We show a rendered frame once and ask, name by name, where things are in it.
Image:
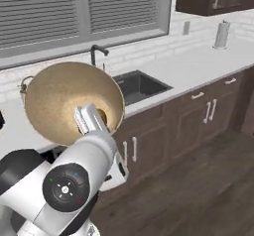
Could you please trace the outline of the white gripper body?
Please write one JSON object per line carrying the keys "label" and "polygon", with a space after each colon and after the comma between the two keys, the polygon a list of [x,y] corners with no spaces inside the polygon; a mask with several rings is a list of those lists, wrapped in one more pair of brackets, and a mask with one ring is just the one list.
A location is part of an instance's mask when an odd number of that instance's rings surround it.
{"label": "white gripper body", "polygon": [[108,175],[100,177],[98,182],[100,183],[100,191],[107,191],[118,187],[127,181],[129,175]]}

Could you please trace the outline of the tan round basket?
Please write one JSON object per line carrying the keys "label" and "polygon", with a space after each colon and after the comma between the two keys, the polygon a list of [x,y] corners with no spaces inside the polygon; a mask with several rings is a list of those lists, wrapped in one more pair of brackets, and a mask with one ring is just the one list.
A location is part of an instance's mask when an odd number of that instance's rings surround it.
{"label": "tan round basket", "polygon": [[33,128],[53,143],[69,146],[81,137],[74,109],[93,103],[115,133],[125,114],[124,97],[116,81],[83,62],[53,64],[36,74],[25,93],[25,112]]}

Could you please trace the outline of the dark brown cupboard door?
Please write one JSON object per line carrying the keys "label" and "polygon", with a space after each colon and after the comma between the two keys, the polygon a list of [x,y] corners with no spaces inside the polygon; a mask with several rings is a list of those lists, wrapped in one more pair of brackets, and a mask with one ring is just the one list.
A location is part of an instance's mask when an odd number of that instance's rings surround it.
{"label": "dark brown cupboard door", "polygon": [[206,127],[207,139],[214,137],[227,128],[236,101],[236,92],[232,91],[220,94],[215,99],[217,99],[217,104],[213,120],[210,121],[208,117]]}
{"label": "dark brown cupboard door", "polygon": [[[165,124],[155,127],[140,129],[130,134],[130,153],[128,168],[130,171],[129,181],[132,185],[139,183],[145,177],[149,177],[159,166],[163,164],[166,150]],[[133,141],[137,138],[137,161],[133,162]]]}
{"label": "dark brown cupboard door", "polygon": [[113,137],[116,141],[118,151],[121,154],[123,161],[124,161],[123,141],[127,141],[127,143],[129,143],[129,130],[126,128],[119,128],[113,134]]}
{"label": "dark brown cupboard door", "polygon": [[199,134],[209,108],[207,102],[186,107],[178,118],[175,157],[179,158],[199,143]]}

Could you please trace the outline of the dark brown sink front panel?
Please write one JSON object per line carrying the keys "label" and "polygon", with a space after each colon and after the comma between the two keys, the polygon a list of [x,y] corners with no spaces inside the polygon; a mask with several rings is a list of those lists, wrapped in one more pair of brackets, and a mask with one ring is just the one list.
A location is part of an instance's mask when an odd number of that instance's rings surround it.
{"label": "dark brown sink front panel", "polygon": [[163,123],[163,106],[158,105],[127,118],[123,127],[128,132],[139,131],[148,127],[155,127]]}

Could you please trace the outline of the black sink basin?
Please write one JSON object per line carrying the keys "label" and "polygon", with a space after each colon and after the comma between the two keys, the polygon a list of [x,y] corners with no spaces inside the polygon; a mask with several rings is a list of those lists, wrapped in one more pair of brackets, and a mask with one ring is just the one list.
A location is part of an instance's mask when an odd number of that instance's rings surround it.
{"label": "black sink basin", "polygon": [[126,106],[172,89],[170,85],[140,70],[119,74],[113,79],[123,93]]}

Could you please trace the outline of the dark brown drawer front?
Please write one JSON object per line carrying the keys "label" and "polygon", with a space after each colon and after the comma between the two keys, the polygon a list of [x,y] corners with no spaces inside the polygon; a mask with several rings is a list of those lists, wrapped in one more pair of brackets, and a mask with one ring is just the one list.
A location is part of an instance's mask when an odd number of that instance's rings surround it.
{"label": "dark brown drawer front", "polygon": [[[226,80],[230,80],[233,77],[236,78],[235,82],[233,82],[231,84],[228,84],[228,85],[226,85],[224,83]],[[241,83],[241,80],[242,80],[242,73],[241,72],[237,72],[237,73],[228,75],[228,76],[218,80],[217,82],[214,82],[211,87],[212,87],[212,90],[215,93],[217,93],[217,94],[224,94],[224,93],[227,93],[227,92],[232,92],[232,91],[237,90],[239,85],[240,85],[240,83]]]}
{"label": "dark brown drawer front", "polygon": [[[203,92],[204,96],[202,96],[198,99],[195,99],[195,100],[191,99],[192,95],[197,95],[200,92]],[[209,95],[209,89],[206,86],[204,86],[204,87],[190,91],[187,94],[183,95],[181,97],[181,104],[184,108],[193,108],[193,107],[196,107],[196,106],[204,103],[207,100],[208,95]]]}

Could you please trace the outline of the black tap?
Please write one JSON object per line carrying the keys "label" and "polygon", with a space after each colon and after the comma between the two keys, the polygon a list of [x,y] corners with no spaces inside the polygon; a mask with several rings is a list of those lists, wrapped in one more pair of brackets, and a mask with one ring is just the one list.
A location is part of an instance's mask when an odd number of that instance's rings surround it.
{"label": "black tap", "polygon": [[101,47],[99,45],[92,45],[91,49],[90,49],[90,58],[91,58],[91,64],[96,66],[96,60],[95,60],[95,52],[96,51],[100,51],[102,53],[104,53],[104,55],[107,57],[109,54],[109,50],[107,50],[104,47]]}

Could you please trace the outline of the window with grey blinds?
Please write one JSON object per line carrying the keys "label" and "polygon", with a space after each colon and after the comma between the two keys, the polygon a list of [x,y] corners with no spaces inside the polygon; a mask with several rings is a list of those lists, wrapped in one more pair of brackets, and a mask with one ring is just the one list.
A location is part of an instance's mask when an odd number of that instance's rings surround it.
{"label": "window with grey blinds", "polygon": [[0,69],[169,32],[172,0],[0,0]]}

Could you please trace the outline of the white paper towel roll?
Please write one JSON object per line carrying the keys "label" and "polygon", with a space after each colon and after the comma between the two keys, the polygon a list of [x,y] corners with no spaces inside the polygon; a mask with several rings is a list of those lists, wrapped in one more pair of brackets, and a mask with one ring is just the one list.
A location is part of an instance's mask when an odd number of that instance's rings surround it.
{"label": "white paper towel roll", "polygon": [[217,50],[225,50],[228,34],[230,29],[230,23],[228,21],[223,20],[218,24],[217,33],[215,37],[215,41],[213,47]]}

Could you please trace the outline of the grey wall outlet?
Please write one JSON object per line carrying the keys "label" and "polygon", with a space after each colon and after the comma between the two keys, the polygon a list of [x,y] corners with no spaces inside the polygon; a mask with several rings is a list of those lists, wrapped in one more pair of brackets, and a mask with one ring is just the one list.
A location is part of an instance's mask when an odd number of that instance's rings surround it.
{"label": "grey wall outlet", "polygon": [[183,36],[190,33],[191,21],[185,21],[183,25]]}

